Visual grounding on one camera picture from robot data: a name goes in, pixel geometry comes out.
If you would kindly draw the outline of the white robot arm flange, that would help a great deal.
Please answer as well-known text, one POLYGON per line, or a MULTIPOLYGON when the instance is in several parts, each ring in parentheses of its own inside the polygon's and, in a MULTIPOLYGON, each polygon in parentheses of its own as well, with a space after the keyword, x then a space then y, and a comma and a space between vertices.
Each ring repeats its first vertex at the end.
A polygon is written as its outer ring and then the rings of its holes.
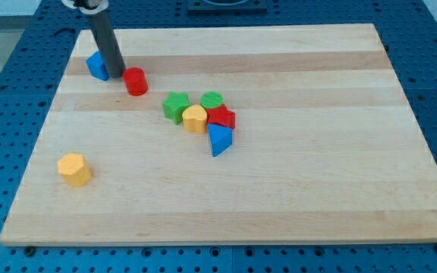
POLYGON ((61 0, 61 3, 86 15, 98 14, 108 8, 108 0, 61 0))

